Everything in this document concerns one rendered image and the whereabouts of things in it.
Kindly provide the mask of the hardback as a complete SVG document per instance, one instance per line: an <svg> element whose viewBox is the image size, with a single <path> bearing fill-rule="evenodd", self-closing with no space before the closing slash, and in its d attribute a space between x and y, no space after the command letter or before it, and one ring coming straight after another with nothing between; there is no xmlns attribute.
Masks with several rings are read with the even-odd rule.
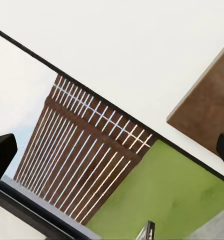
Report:
<svg viewBox="0 0 224 240"><path fill-rule="evenodd" d="M154 240L155 224L147 222L142 232L138 235L137 240Z"/></svg>

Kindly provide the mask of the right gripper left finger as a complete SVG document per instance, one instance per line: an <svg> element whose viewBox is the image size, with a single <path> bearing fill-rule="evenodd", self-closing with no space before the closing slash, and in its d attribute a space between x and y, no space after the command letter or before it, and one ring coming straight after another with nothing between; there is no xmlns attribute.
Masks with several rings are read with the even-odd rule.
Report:
<svg viewBox="0 0 224 240"><path fill-rule="evenodd" d="M0 179L18 151L13 133L0 136Z"/></svg>

